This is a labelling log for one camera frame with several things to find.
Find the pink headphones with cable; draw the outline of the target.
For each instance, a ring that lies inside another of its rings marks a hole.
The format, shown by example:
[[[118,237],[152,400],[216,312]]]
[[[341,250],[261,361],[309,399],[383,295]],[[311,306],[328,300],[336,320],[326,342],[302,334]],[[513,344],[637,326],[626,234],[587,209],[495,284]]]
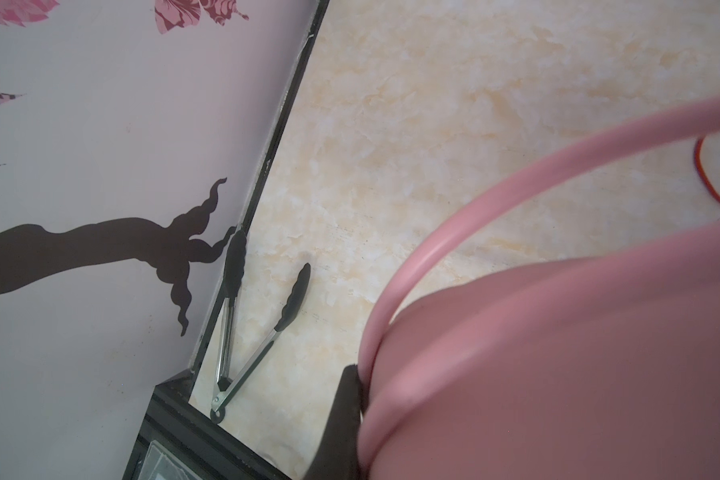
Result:
[[[477,230],[620,158],[720,132],[720,97],[582,140],[433,232],[362,336],[370,479],[720,479],[720,221],[537,263],[404,306]]]

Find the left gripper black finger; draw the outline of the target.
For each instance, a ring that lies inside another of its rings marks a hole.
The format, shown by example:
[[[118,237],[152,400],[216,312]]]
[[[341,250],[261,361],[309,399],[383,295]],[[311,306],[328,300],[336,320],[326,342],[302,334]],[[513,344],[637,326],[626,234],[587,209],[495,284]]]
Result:
[[[359,480],[357,443],[365,398],[357,365],[344,368],[306,480]]]

